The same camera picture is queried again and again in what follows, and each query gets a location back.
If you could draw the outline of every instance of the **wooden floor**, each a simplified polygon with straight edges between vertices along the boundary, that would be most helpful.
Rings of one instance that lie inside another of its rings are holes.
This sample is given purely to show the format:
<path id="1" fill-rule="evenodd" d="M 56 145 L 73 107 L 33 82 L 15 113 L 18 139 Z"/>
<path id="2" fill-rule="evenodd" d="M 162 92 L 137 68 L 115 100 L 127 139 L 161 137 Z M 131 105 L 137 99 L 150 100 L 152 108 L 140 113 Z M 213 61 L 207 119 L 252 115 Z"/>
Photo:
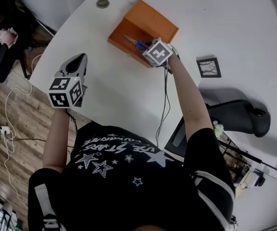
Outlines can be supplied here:
<path id="1" fill-rule="evenodd" d="M 29 68 L 32 59 L 42 53 L 43 48 L 38 48 L 28 53 L 26 63 Z M 21 66 L 15 64 L 13 70 L 4 83 L 0 83 L 0 123 L 10 126 L 5 117 L 5 100 L 11 89 L 20 87 L 24 92 L 30 92 L 31 85 L 23 77 Z M 46 94 L 33 88 L 29 96 L 21 94 L 18 90 L 12 92 L 7 102 L 8 118 L 17 131 L 17 138 L 39 138 L 45 140 L 49 132 L 51 118 L 54 110 L 51 108 Z M 89 120 L 72 112 L 77 120 L 78 128 Z M 70 123 L 68 145 L 73 146 L 76 137 L 73 122 Z M 16 141 L 14 153 L 6 163 L 11 174 L 11 182 L 17 188 L 19 198 L 27 205 L 29 177 L 42 167 L 42 154 L 44 142 L 42 141 Z M 3 137 L 0 140 L 0 199 L 12 204 L 17 216 L 24 222 L 24 230 L 27 230 L 27 210 L 16 198 L 14 189 L 8 181 L 8 173 L 3 162 L 7 159 L 7 150 Z"/>

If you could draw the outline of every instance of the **black office chair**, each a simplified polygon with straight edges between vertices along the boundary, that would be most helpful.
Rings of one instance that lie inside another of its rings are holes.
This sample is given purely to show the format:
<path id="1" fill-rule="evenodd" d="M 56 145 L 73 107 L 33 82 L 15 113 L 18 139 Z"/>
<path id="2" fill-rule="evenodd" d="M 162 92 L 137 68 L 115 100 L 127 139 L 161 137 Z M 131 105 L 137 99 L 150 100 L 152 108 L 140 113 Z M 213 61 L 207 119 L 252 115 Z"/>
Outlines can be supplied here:
<path id="1" fill-rule="evenodd" d="M 234 100 L 213 106 L 207 105 L 210 119 L 223 124 L 224 130 L 254 134 L 260 138 L 270 129 L 271 116 L 268 112 L 255 109 L 249 101 Z M 181 118 L 165 149 L 184 157 L 187 149 L 186 130 Z"/>
<path id="2" fill-rule="evenodd" d="M 13 28 L 18 34 L 16 43 L 10 49 L 6 44 L 0 44 L 0 82 L 5 81 L 16 60 L 21 63 L 24 77 L 29 79 L 30 75 L 26 73 L 24 49 L 32 46 L 31 33 L 38 24 L 27 9 L 19 10 L 14 0 L 0 0 L 0 13 L 5 16 L 0 23 L 0 30 Z"/>

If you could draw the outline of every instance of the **star print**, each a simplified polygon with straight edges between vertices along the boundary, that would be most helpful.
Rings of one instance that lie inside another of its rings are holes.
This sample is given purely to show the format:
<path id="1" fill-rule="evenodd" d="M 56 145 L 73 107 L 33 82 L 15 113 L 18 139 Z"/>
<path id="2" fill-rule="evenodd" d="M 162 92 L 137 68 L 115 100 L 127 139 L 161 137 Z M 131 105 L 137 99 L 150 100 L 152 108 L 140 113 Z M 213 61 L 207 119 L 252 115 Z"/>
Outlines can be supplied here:
<path id="1" fill-rule="evenodd" d="M 94 166 L 96 166 L 96 168 L 94 169 L 94 171 L 92 173 L 93 174 L 100 173 L 103 176 L 103 178 L 105 178 L 107 170 L 113 169 L 113 167 L 106 164 L 106 160 L 100 164 L 94 163 L 94 162 L 92 162 L 92 163 Z"/>
<path id="2" fill-rule="evenodd" d="M 136 186 L 138 187 L 139 185 L 143 185 L 142 178 L 135 178 L 134 181 L 132 181 Z"/>
<path id="3" fill-rule="evenodd" d="M 76 164 L 80 162 L 84 162 L 85 169 L 87 169 L 91 161 L 98 160 L 97 158 L 93 157 L 93 155 L 94 154 L 90 154 L 90 155 L 83 154 L 83 157 L 78 161 L 76 161 Z"/>
<path id="4" fill-rule="evenodd" d="M 145 154 L 147 154 L 148 156 L 150 156 L 151 158 L 147 161 L 147 163 L 150 162 L 157 162 L 158 164 L 160 164 L 162 167 L 165 167 L 166 160 L 170 160 L 173 161 L 173 159 L 167 157 L 164 155 L 164 152 L 160 151 L 158 153 L 151 153 L 151 152 L 144 152 Z"/>
<path id="5" fill-rule="evenodd" d="M 130 163 L 131 160 L 134 160 L 134 159 L 132 158 L 132 155 L 126 155 L 125 161 L 128 161 L 128 163 Z"/>

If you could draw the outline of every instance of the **desk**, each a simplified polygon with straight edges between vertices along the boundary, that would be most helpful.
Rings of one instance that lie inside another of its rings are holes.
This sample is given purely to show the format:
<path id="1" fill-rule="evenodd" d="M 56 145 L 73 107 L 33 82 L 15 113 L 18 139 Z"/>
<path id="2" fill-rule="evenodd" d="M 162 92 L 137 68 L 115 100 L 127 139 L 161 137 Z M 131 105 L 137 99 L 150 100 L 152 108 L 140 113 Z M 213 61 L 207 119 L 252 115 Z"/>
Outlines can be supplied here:
<path id="1" fill-rule="evenodd" d="M 86 53 L 84 84 L 88 89 L 82 107 L 74 110 L 101 125 L 119 126 L 156 143 L 164 105 L 164 69 L 148 69 L 107 42 L 132 4 L 109 0 L 110 6 L 100 9 L 96 1 L 85 0 L 68 18 L 44 51 L 30 83 L 46 92 L 63 62 Z M 196 59 L 182 45 L 178 33 L 172 44 L 198 85 L 201 78 Z M 167 92 L 171 111 L 161 130 L 160 148 L 164 148 L 182 117 L 172 75 L 168 77 Z"/>

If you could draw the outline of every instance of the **person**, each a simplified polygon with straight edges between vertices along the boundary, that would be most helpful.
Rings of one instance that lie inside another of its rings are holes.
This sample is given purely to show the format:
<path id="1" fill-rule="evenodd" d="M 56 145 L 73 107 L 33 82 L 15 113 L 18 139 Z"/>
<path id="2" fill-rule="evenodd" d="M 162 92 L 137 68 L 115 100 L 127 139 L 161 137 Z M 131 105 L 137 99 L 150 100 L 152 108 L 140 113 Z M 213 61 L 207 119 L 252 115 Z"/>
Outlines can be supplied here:
<path id="1" fill-rule="evenodd" d="M 199 90 L 176 54 L 168 63 L 185 121 L 184 162 L 136 134 L 91 122 L 78 130 L 66 165 L 69 116 L 57 109 L 43 168 L 29 180 L 30 231 L 227 228 L 232 177 Z"/>

